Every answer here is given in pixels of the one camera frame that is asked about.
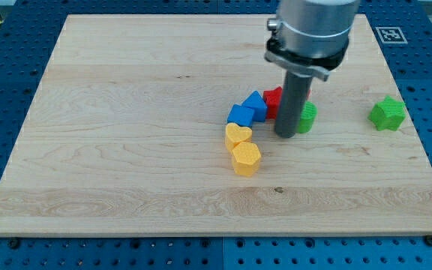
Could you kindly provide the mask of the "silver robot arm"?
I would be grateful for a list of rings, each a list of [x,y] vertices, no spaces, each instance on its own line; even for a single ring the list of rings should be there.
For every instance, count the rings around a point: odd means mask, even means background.
[[[264,58],[300,77],[329,78],[343,60],[358,0],[281,0]]]

